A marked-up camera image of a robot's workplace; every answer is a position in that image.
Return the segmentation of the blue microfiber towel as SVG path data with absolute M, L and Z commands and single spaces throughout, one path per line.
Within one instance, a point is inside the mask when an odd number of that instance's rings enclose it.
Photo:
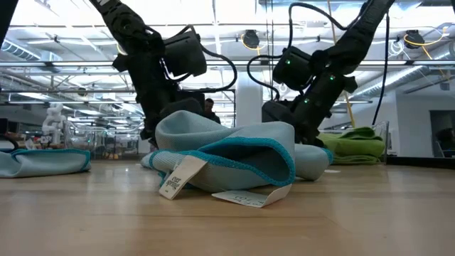
M 91 154 L 80 149 L 18 149 L 0 152 L 0 178 L 28 178 L 89 171 Z
M 140 161 L 140 164 L 144 167 L 144 168 L 148 168 L 148 169 L 152 169 L 152 164 L 150 163 L 150 159 L 151 157 L 154 155 L 154 152 L 150 152 L 148 154 L 146 154 Z
M 297 144 L 285 122 L 227 128 L 177 111 L 158 123 L 155 136 L 158 149 L 150 163 L 161 177 L 159 193 L 169 200 L 192 186 L 263 208 L 285 198 L 296 178 L 316 181 L 333 162 L 329 150 Z

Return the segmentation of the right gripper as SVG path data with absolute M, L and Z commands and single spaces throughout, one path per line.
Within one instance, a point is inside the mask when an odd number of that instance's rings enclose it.
M 295 142 L 324 148 L 318 138 L 317 128 L 323 119 L 329 116 L 332 106 L 345 90 L 354 92 L 358 88 L 355 77 L 340 73 L 321 73 L 310 84 L 294 108 L 293 116 L 298 124 L 295 129 Z

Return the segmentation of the clear plastic basket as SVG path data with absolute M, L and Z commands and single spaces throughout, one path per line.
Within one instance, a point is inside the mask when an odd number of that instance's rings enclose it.
M 66 122 L 63 144 L 68 149 L 88 151 L 92 160 L 126 160 L 139 155 L 139 133 L 143 123 L 108 124 Z
M 380 123 L 378 123 L 376 125 L 373 125 L 370 128 L 372 128 L 378 136 L 382 137 L 382 141 L 385 143 L 385 150 L 382 153 L 382 155 L 378 157 L 379 160 L 380 160 L 380 163 L 384 162 L 385 161 L 384 158 L 385 158 L 385 155 L 387 154 L 387 147 L 388 147 L 389 123 L 388 122 L 380 122 Z M 346 130 L 324 130 L 321 133 L 323 133 L 323 132 L 341 133 L 341 132 L 344 132 Z

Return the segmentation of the person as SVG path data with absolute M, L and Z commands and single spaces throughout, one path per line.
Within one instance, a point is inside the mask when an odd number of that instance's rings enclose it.
M 452 128 L 442 129 L 436 133 L 436 138 L 444 157 L 455 157 L 455 131 Z
M 205 100 L 205 109 L 203 116 L 220 124 L 220 118 L 213 111 L 214 101 L 211 98 Z

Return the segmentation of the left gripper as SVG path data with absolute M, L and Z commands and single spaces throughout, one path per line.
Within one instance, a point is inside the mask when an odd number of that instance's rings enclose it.
M 145 114 L 140 137 L 158 148 L 156 126 L 161 120 L 161 111 L 175 100 L 177 83 L 166 77 L 161 59 L 151 54 L 128 55 L 126 67 L 136 90 L 136 101 Z

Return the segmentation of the white robot figure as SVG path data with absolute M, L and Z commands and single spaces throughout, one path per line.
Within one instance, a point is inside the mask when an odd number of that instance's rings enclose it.
M 63 104 L 51 103 L 46 110 L 46 118 L 42 124 L 42 144 L 59 144 L 62 136 L 62 129 L 66 121 L 66 117 L 61 114 Z

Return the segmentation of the green microfiber towel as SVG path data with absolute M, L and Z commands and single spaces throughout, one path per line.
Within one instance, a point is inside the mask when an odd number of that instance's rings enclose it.
M 321 139 L 335 156 L 374 156 L 378 158 L 385 150 L 385 143 L 378 139 Z
M 368 155 L 335 156 L 333 165 L 375 165 L 380 163 L 379 158 Z
M 378 140 L 382 141 L 382 137 L 378 136 L 370 127 L 360 127 L 346 130 L 341 133 L 323 132 L 318 135 L 320 140 L 327 139 L 350 139 L 350 140 Z

